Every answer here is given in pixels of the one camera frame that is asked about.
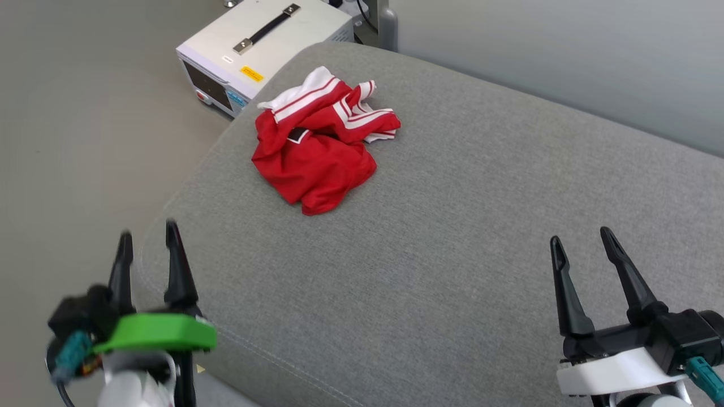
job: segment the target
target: cable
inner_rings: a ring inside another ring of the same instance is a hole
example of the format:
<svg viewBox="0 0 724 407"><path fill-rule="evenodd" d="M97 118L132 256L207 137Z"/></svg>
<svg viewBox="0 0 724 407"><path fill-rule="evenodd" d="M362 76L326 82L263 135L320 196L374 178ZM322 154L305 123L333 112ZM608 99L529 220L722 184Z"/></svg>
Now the cable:
<svg viewBox="0 0 724 407"><path fill-rule="evenodd" d="M360 8L360 12L362 13L362 17L364 17L364 20L367 21L367 24L369 25L369 27L374 31L375 34L379 34L379 30L377 30L377 27L375 27L375 26L372 24L372 21L370 21L369 18L367 18L367 14L364 14L364 10L362 9L362 3L360 3L360 0L357 0L357 5L358 5L359 8Z"/></svg>
<svg viewBox="0 0 724 407"><path fill-rule="evenodd" d="M58 383L58 393L60 393L60 398L63 399L65 407L75 407L75 404L70 400L70 396L68 396L68 392L65 391L65 385L63 383Z"/></svg>
<svg viewBox="0 0 724 407"><path fill-rule="evenodd" d="M724 380L714 372L712 366L701 356L686 361L686 375L706 393L714 405L724 406Z"/></svg>
<svg viewBox="0 0 724 407"><path fill-rule="evenodd" d="M75 372L83 365L83 359L93 346L88 333L74 331L65 341L60 354L55 358L55 367L51 372L53 383L66 383L75 377Z"/></svg>

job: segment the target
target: gray cushion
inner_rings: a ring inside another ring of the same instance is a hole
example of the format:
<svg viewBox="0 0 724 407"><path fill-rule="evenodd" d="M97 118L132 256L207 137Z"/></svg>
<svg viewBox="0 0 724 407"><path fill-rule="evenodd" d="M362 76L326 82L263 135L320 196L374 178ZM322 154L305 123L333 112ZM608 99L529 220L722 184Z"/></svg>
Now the gray cushion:
<svg viewBox="0 0 724 407"><path fill-rule="evenodd" d="M376 174L333 212L303 216L251 163L249 107L136 261L137 305L156 305L175 217L221 334L202 363L263 406L588 404L555 381L555 234L598 327L626 322L601 225L673 311L724 311L723 160L353 44L305 50L257 101L321 64L350 84L375 79L371 105L399 115L398 137L369 146Z"/></svg>

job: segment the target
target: green mount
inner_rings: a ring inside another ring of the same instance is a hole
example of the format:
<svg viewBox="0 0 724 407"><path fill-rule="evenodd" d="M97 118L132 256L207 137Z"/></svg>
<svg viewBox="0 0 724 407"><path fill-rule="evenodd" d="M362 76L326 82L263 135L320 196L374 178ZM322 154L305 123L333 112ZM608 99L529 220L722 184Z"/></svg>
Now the green mount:
<svg viewBox="0 0 724 407"><path fill-rule="evenodd" d="M118 321L107 342L94 354L115 350L210 351L216 348L216 328L185 314L132 314Z"/></svg>

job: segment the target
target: red cloth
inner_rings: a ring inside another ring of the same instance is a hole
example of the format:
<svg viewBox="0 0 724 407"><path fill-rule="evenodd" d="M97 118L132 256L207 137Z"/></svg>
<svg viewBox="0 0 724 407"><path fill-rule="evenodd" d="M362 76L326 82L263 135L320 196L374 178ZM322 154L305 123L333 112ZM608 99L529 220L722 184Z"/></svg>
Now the red cloth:
<svg viewBox="0 0 724 407"><path fill-rule="evenodd" d="M333 210L374 173L362 140L395 137L395 113L362 102L374 89L374 81L352 89L319 67L301 86L259 104L266 110L256 119L251 160L287 202L302 202L305 215Z"/></svg>

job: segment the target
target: fabric surface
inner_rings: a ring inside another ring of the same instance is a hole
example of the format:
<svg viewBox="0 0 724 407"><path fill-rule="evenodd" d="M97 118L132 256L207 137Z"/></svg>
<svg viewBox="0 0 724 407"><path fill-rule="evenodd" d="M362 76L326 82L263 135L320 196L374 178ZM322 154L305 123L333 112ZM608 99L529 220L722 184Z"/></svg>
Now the fabric surface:
<svg viewBox="0 0 724 407"><path fill-rule="evenodd" d="M374 89L371 80L352 89L318 67L302 85L258 104L266 110L256 119L251 161L288 203L301 201L305 215L333 210L372 176L376 163L362 140L394 138L400 128L392 109L362 102Z"/></svg>
<svg viewBox="0 0 724 407"><path fill-rule="evenodd" d="M374 78L372 103L404 124L368 147L375 175L334 211L303 216L250 161L259 112L247 109L134 264L136 305L158 305L175 217L220 334L199 363L262 406L589 406L555 381L552 235L599 328L626 322L602 225L672 311L724 311L721 159L353 44L303 51L257 102L320 64Z"/></svg>
<svg viewBox="0 0 724 407"><path fill-rule="evenodd" d="M196 405L199 407L259 407L208 372L194 373L193 376Z"/></svg>

